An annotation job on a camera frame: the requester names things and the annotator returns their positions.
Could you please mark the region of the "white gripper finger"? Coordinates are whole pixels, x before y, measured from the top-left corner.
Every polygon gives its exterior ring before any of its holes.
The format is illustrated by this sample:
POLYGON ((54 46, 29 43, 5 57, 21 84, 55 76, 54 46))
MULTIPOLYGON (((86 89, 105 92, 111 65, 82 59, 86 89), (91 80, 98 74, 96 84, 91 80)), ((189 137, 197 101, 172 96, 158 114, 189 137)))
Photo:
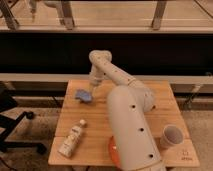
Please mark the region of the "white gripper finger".
POLYGON ((93 95, 94 91, 95 91, 95 86, 89 85, 89 93, 90 93, 91 95, 93 95))

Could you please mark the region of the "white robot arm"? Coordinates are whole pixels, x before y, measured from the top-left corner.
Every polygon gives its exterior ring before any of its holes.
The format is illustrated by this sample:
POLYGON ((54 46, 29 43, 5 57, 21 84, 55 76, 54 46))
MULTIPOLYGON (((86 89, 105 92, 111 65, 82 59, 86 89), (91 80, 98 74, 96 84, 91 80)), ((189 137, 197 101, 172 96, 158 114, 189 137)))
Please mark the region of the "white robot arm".
POLYGON ((107 95, 107 111, 115 144, 124 171, 166 171, 145 113, 154 107, 154 95, 149 87, 111 63, 107 50, 89 53, 92 63, 91 89, 106 75, 116 86, 107 95))

